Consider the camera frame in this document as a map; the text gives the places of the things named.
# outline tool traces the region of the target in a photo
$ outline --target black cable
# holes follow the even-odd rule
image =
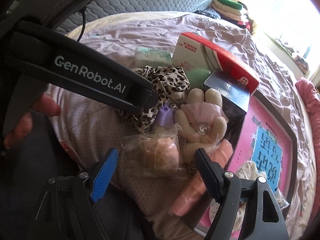
[[[84,34],[84,29],[85,29],[85,23],[86,23],[86,18],[85,18],[85,10],[87,9],[86,6],[84,6],[79,12],[82,14],[82,29],[81,29],[81,33],[79,35],[79,38],[77,39],[77,41],[79,42],[82,38],[82,35]]]

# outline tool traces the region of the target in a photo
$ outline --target green balloon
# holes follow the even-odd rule
[[[186,72],[190,82],[190,88],[202,88],[204,81],[211,75],[211,71],[204,68],[196,68]]]

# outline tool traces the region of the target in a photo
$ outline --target bed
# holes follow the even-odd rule
[[[80,31],[80,27],[76,28],[68,37],[77,39]],[[296,134],[297,177],[286,225],[290,239],[299,239],[308,224],[316,191],[312,130],[306,107],[294,86],[296,80],[293,73],[268,48],[247,30],[241,30],[229,22],[182,12],[108,16],[88,23],[81,43],[133,68],[136,46],[173,52],[179,34],[187,31],[197,31],[254,68],[260,77],[260,92]],[[109,147],[121,149],[119,138],[134,133],[109,106],[52,85],[47,93],[62,107],[61,115],[51,118],[58,140],[68,146],[71,158],[85,167],[98,161]],[[122,167],[120,153],[112,183],[137,202],[147,220],[153,222],[157,237],[165,240],[202,239],[179,218],[167,212],[170,203],[184,187],[184,181],[129,178],[124,175]]]

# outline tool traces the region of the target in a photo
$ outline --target beige plush toy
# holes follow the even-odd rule
[[[212,153],[226,133],[228,119],[222,111],[222,97],[215,89],[205,93],[198,88],[190,91],[187,102],[174,114],[187,143],[180,148],[183,160],[195,166],[194,154],[198,148]]]

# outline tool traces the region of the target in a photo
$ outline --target red and white box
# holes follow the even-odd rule
[[[217,44],[195,34],[182,33],[172,57],[173,65],[180,65],[185,72],[195,68],[206,68],[213,72],[220,69],[244,84],[252,95],[259,86],[258,74]]]

